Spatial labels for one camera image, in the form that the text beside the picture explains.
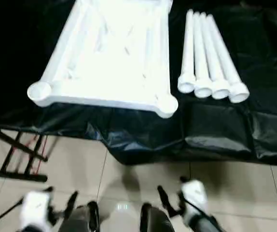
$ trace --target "white tray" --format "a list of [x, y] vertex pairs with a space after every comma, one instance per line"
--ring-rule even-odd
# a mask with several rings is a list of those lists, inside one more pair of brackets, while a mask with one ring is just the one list
[[76, 0], [40, 79], [38, 106], [67, 102], [171, 117], [167, 0]]

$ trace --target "black tablecloth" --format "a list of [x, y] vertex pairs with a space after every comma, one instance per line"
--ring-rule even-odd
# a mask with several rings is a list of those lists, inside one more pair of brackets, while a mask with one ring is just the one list
[[[277, 165], [277, 1], [174, 1], [170, 73], [179, 108], [169, 119], [63, 103], [40, 108], [28, 99], [27, 88], [40, 79], [73, 3], [0, 1], [0, 129], [100, 140], [124, 164], [241, 160]], [[189, 8], [214, 15], [249, 87], [247, 101], [232, 104], [178, 92]]]

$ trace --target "red cable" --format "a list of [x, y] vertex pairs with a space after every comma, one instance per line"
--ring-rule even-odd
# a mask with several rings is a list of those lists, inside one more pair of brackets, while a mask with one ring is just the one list
[[[42, 157], [43, 157], [43, 154], [44, 154], [44, 151], [45, 151], [46, 142], [47, 142], [47, 136], [45, 137], [45, 142], [44, 142], [44, 146], [43, 146], [43, 150], [42, 150]], [[34, 172], [34, 174], [38, 174], [39, 169], [40, 169], [40, 165], [41, 165], [41, 161], [42, 161], [42, 160], [39, 161], [37, 170], [36, 170], [36, 172]]]
[[[29, 145], [31, 144], [32, 141], [35, 141], [37, 138], [37, 135], [35, 135], [32, 139], [30, 139], [26, 144], [24, 144], [25, 146], [29, 147]], [[12, 153], [11, 155], [14, 154], [14, 152], [17, 150], [17, 148], [15, 146], [13, 146], [13, 150], [12, 150]]]

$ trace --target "tiled floor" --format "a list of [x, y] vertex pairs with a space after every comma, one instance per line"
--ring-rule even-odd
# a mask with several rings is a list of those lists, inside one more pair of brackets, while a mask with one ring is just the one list
[[[32, 137], [25, 135], [23, 140]], [[0, 141], [0, 164], [8, 148]], [[277, 167], [239, 162], [125, 167], [100, 142], [53, 136], [48, 139], [45, 153], [50, 154], [50, 159], [47, 164], [41, 164], [40, 173], [48, 174], [47, 183], [0, 178], [0, 213], [28, 191], [53, 185], [53, 204], [57, 209], [64, 208], [71, 193], [78, 190], [78, 204], [98, 201], [102, 231], [139, 231], [142, 203], [149, 201], [161, 207], [156, 187], [163, 185], [172, 203], [177, 205], [176, 192], [180, 189], [179, 177], [183, 175], [203, 181], [209, 211], [228, 232], [277, 231]], [[14, 170], [21, 162], [23, 170], [26, 159], [20, 156], [22, 153], [16, 151], [10, 169]], [[120, 209], [131, 213], [120, 217], [117, 208], [119, 213]], [[172, 224], [177, 232], [189, 231], [180, 218], [172, 219]], [[19, 209], [16, 209], [0, 221], [0, 232], [15, 231], [18, 225]]]

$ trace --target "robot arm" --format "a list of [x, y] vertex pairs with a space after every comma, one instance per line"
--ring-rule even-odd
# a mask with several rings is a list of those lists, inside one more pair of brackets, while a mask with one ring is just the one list
[[223, 232], [214, 217], [208, 216], [207, 195], [204, 185], [198, 180], [184, 181], [179, 193], [180, 209], [175, 210], [166, 192], [158, 186], [163, 208], [168, 211], [170, 218], [180, 215], [186, 227], [190, 227], [194, 232]]
[[78, 192], [68, 200], [64, 211], [54, 211], [51, 206], [52, 191], [29, 192], [22, 201], [20, 213], [21, 232], [51, 232], [60, 218], [67, 220], [73, 212]]

